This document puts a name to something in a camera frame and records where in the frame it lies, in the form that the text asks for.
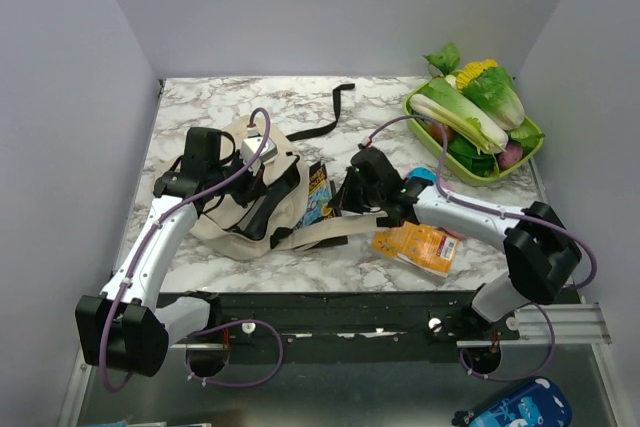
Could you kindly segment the yellow orange paperback book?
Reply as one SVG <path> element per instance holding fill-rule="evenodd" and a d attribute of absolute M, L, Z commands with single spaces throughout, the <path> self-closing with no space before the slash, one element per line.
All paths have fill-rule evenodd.
<path fill-rule="evenodd" d="M 458 244 L 459 239 L 446 231 L 406 222 L 401 227 L 378 232 L 371 247 L 385 258 L 446 278 Z"/>

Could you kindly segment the napa cabbage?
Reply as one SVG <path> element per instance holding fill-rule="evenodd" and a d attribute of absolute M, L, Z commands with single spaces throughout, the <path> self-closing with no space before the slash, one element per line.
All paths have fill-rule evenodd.
<path fill-rule="evenodd" d="M 479 152 L 498 154 L 508 144 L 507 133 L 445 77 L 431 79 L 409 97 L 408 104 L 414 112 L 449 126 Z"/>

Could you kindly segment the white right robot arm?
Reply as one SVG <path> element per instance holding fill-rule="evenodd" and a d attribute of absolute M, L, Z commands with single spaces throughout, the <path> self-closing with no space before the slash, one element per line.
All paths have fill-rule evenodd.
<path fill-rule="evenodd" d="M 378 223 L 385 227 L 410 222 L 453 230 L 503 253 L 507 272 L 480 286 L 445 325 L 474 339 L 485 337 L 496 322 L 523 306 L 553 304 L 582 259 L 549 205 L 499 206 L 455 196 L 437 180 L 401 176 L 374 147 L 352 157 L 330 204 L 356 214 L 379 211 Z"/>

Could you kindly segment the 169-Storey Treehouse book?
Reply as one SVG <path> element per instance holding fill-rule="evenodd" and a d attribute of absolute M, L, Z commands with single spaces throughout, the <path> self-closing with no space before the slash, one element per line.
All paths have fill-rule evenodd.
<path fill-rule="evenodd" d="M 309 168 L 309 194 L 306 210 L 294 229 L 302 229 L 337 216 L 330 206 L 334 186 L 329 180 L 326 166 L 318 161 Z"/>

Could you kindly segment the yellow corn cob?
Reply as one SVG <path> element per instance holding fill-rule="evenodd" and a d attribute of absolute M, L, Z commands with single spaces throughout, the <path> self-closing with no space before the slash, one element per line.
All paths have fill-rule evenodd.
<path fill-rule="evenodd" d="M 499 67 L 498 62 L 494 59 L 469 62 L 462 69 L 458 69 L 453 73 L 456 77 L 457 89 L 459 91 L 464 90 L 473 79 L 479 77 L 484 71 L 493 67 Z"/>

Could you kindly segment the green leaf sprig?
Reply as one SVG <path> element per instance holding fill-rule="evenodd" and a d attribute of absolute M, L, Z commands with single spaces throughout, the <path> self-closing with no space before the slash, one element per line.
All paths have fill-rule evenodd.
<path fill-rule="evenodd" d="M 456 44 L 449 42 L 438 53 L 424 55 L 424 59 L 430 67 L 446 76 L 452 74 L 459 66 L 460 53 Z"/>

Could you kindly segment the dark green leafy vegetable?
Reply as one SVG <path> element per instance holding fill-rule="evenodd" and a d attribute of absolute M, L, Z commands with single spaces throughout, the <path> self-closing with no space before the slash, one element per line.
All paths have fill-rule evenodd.
<path fill-rule="evenodd" d="M 496 156 L 483 153 L 462 136 L 457 136 L 448 144 L 448 153 L 478 177 L 495 177 L 499 173 Z"/>

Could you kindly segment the brown mushroom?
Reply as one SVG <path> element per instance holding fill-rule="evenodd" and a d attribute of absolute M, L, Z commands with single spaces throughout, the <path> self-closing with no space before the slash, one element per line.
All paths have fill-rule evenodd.
<path fill-rule="evenodd" d="M 427 132 L 441 146 L 444 145 L 444 138 L 447 139 L 448 143 L 451 143 L 456 138 L 456 132 L 446 124 L 442 124 L 439 127 L 435 123 L 429 123 Z"/>

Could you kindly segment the green lettuce head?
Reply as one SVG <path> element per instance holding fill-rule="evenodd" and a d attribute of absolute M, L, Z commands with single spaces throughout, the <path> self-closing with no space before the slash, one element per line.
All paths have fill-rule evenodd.
<path fill-rule="evenodd" d="M 524 107 L 512 77 L 502 66 L 483 70 L 462 88 L 462 94 L 505 131 L 514 130 L 524 122 Z"/>

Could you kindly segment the blue shark pencil case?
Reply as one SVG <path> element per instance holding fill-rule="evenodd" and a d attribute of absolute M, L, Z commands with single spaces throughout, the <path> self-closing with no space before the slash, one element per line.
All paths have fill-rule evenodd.
<path fill-rule="evenodd" d="M 471 409 L 454 413 L 452 426 L 569 426 L 573 410 L 560 388 L 533 377 L 499 391 Z"/>

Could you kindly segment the aluminium frame rail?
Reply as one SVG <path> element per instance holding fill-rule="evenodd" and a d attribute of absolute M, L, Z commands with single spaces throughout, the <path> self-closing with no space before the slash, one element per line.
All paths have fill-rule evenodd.
<path fill-rule="evenodd" d="M 492 368 L 487 379 L 454 362 L 402 361 L 272 366 L 198 360 L 181 347 L 168 350 L 152 377 L 136 377 L 119 393 L 98 372 L 76 371 L 62 417 L 65 426 L 182 424 L 213 426 L 447 426 L 514 386 L 533 370 L 566 396 L 577 426 L 611 426 L 614 414 L 596 351 L 610 342 L 600 308 L 564 296 L 543 309 L 523 308 L 507 319 L 519 337 L 488 347 L 464 343 Z"/>

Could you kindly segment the purple onion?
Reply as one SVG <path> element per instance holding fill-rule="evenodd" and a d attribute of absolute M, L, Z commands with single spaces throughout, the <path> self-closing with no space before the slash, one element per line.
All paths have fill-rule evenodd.
<path fill-rule="evenodd" d="M 517 142 L 509 142 L 505 150 L 496 155 L 498 167 L 506 171 L 518 164 L 524 155 L 523 147 Z"/>

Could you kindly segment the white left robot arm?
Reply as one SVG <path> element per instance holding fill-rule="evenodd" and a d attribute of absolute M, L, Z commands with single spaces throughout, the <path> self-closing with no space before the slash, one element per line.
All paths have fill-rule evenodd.
<path fill-rule="evenodd" d="M 226 330 L 220 302 L 190 291 L 161 307 L 160 290 L 189 231 L 214 198 L 244 204 L 263 188 L 264 170 L 276 155 L 274 129 L 255 120 L 241 131 L 192 127 L 184 150 L 156 179 L 140 234 L 122 265 L 96 296 L 84 295 L 75 319 L 85 361 L 102 381 L 110 371 L 127 378 L 154 376 L 171 346 L 194 335 L 214 340 Z"/>

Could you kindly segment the green plastic vegetable tray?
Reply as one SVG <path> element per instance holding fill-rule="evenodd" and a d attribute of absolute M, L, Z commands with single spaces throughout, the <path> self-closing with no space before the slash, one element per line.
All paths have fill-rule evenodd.
<path fill-rule="evenodd" d="M 518 168 L 524 166 L 524 164 L 526 164 L 533 157 L 533 155 L 537 153 L 538 150 L 540 150 L 541 146 L 543 145 L 544 134 L 542 130 L 530 118 L 526 117 L 520 127 L 512 131 L 504 130 L 509 137 L 508 143 L 517 142 L 523 147 L 524 155 L 522 160 L 514 167 L 506 171 L 501 171 L 499 169 L 499 173 L 495 177 L 484 178 L 470 173 L 448 153 L 449 143 L 447 142 L 446 138 L 444 138 L 444 145 L 441 146 L 428 134 L 427 126 L 429 123 L 435 123 L 439 127 L 441 127 L 442 124 L 429 118 L 428 116 L 424 116 L 417 112 L 414 112 L 408 104 L 409 97 L 426 83 L 412 91 L 404 100 L 404 113 L 410 116 L 410 119 L 408 120 L 408 126 L 416 136 L 416 138 L 419 140 L 419 142 L 424 147 L 426 147 L 429 152 L 436 156 L 442 153 L 446 155 L 444 161 L 445 166 L 464 183 L 471 186 L 483 186 L 488 185 L 492 182 L 496 182 L 498 180 L 502 180 L 509 176 L 511 173 L 515 172 Z"/>

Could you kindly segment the pink blue pencil case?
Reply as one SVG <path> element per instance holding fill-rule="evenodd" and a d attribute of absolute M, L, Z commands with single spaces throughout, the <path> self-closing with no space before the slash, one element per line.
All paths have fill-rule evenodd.
<path fill-rule="evenodd" d="M 419 178 L 419 179 L 422 179 L 422 180 L 429 181 L 432 184 L 436 183 L 436 174 L 433 171 L 431 171 L 428 168 L 426 168 L 426 167 L 417 167 L 417 168 L 414 168 L 414 169 L 410 170 L 408 172 L 408 174 L 407 174 L 407 177 L 408 178 Z M 456 237 L 458 239 L 466 239 L 467 238 L 466 235 L 464 235 L 464 234 L 462 234 L 460 232 L 454 231 L 452 229 L 447 229 L 447 228 L 444 228 L 444 227 L 441 227 L 441 226 L 439 226 L 439 229 L 443 230 L 444 232 L 447 232 L 449 235 L 454 236 L 454 237 Z"/>

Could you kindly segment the cream canvas backpack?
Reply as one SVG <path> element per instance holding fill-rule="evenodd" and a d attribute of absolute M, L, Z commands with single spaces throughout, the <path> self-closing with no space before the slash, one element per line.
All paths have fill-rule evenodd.
<path fill-rule="evenodd" d="M 309 168 L 294 143 L 322 136 L 334 129 L 333 124 L 322 128 L 283 134 L 267 115 L 252 112 L 227 127 L 219 129 L 231 133 L 236 141 L 243 140 L 251 125 L 267 133 L 278 149 L 275 160 L 267 165 L 266 183 L 280 187 L 280 202 L 268 217 L 257 217 L 252 209 L 243 209 L 231 200 L 208 214 L 197 215 L 192 234 L 212 250 L 239 260 L 257 259 L 272 250 L 306 249 L 326 240 L 381 231 L 382 214 L 355 217 L 337 216 L 311 226 L 295 230 L 305 213 L 309 194 Z"/>

